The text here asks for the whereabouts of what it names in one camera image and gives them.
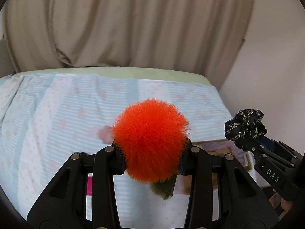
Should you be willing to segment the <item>person's right hand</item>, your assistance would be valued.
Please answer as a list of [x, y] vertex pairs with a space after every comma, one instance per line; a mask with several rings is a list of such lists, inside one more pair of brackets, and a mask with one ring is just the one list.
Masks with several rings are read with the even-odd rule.
[[272, 189], [272, 191], [274, 192], [274, 194], [269, 199], [269, 201], [274, 208], [277, 208], [278, 206], [280, 206], [281, 210], [279, 212], [279, 218], [281, 219], [292, 208], [293, 202], [292, 201], [288, 202], [288, 201], [284, 200], [275, 189]]

